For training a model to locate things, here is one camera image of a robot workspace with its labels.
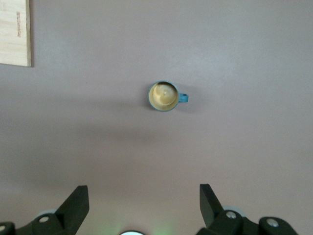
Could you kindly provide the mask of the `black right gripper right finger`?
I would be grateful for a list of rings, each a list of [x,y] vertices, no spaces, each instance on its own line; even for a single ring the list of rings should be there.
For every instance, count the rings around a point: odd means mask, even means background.
[[[209,184],[200,185],[200,210],[205,227],[199,235],[296,235],[295,229],[278,217],[250,221],[234,209],[224,209]]]

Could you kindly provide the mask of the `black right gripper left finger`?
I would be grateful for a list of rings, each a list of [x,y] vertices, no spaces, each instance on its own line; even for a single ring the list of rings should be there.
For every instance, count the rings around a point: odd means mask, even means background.
[[[89,212],[87,186],[78,186],[53,213],[37,216],[27,225],[16,228],[13,222],[1,222],[2,235],[74,235]]]

